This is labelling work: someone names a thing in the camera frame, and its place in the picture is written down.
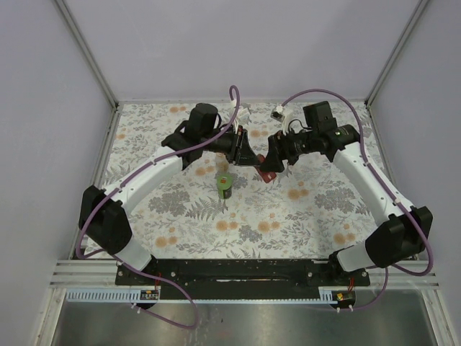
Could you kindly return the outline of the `red pill organizer box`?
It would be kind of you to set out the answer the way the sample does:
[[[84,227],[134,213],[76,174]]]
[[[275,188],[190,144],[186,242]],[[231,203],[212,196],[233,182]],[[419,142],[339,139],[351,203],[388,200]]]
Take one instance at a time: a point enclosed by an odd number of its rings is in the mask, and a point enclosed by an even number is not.
[[[277,178],[275,172],[263,172],[259,167],[256,170],[265,183],[270,183]]]

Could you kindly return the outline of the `green pill bottle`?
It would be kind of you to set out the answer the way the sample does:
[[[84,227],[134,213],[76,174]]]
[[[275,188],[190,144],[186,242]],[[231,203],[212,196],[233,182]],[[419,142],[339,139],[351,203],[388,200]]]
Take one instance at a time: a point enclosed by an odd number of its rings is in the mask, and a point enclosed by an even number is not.
[[[218,195],[221,199],[228,199],[232,195],[233,178],[227,173],[220,173],[216,177]]]

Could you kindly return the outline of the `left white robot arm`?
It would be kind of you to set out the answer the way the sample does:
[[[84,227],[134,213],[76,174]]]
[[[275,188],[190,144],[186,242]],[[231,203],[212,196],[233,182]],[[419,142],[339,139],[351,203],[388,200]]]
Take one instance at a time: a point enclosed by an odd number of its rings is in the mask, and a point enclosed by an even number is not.
[[[83,194],[79,216],[82,236],[101,251],[131,269],[141,285],[156,278],[154,256],[135,239],[128,220],[133,209],[161,183],[185,170],[206,151],[223,154],[230,164],[257,167],[259,159],[249,145],[248,132],[238,123],[246,113],[236,101],[230,104],[230,120],[220,123],[218,109],[198,103],[187,120],[162,140],[138,168],[103,188],[94,185]]]

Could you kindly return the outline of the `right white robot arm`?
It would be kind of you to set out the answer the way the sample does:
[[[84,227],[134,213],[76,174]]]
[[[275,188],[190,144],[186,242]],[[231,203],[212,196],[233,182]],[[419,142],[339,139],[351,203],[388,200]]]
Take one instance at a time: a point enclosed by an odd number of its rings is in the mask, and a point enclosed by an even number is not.
[[[360,134],[352,125],[339,126],[328,102],[305,106],[303,112],[307,126],[295,132],[291,110],[278,105],[272,111],[282,130],[268,138],[269,151],[260,170],[283,172],[303,154],[323,154],[355,186],[377,226],[365,241],[330,256],[329,280],[344,285],[355,270],[396,267],[401,260],[429,251],[429,209],[415,207],[375,168]]]

